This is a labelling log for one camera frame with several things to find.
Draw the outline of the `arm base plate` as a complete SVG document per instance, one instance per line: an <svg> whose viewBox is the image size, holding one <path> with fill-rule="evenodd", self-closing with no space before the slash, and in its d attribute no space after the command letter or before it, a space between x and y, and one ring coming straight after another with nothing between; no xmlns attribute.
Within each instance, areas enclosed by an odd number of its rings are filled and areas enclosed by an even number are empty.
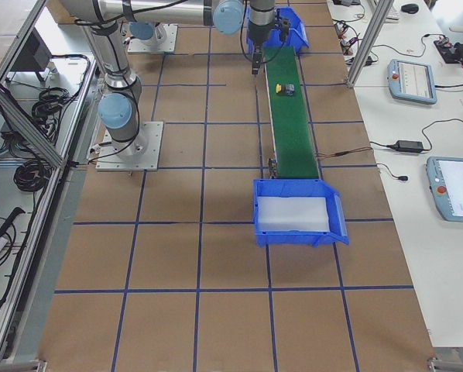
<svg viewBox="0 0 463 372"><path fill-rule="evenodd" d="M167 23L131 22L128 53L173 53L176 47L178 26Z"/></svg>
<svg viewBox="0 0 463 372"><path fill-rule="evenodd" d="M163 122L143 122L135 141L127 148L116 141L100 149L97 171L157 171Z"/></svg>

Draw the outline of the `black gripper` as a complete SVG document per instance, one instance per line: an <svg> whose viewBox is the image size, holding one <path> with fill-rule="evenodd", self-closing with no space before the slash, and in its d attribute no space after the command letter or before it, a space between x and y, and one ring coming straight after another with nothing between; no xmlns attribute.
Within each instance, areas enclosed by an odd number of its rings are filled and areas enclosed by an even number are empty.
<svg viewBox="0 0 463 372"><path fill-rule="evenodd" d="M252 41L252 74L258 74L262 64L262 45L269 39L273 23L258 25L248 23L249 39Z"/></svg>

